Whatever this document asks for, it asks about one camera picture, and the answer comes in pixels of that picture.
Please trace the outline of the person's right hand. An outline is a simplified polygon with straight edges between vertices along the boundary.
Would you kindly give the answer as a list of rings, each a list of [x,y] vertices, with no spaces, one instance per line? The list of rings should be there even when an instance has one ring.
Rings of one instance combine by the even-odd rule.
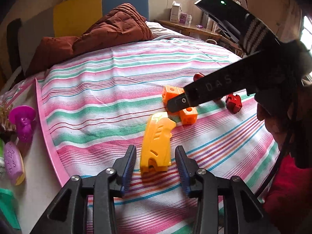
[[[281,115],[271,116],[260,104],[257,106],[257,118],[264,121],[265,128],[273,135],[282,150],[287,132],[292,129],[292,137],[288,146],[287,153],[295,159],[298,168],[311,168],[311,84],[299,88],[298,109],[296,122],[290,124],[293,115],[294,105],[291,104],[288,111],[283,111]]]

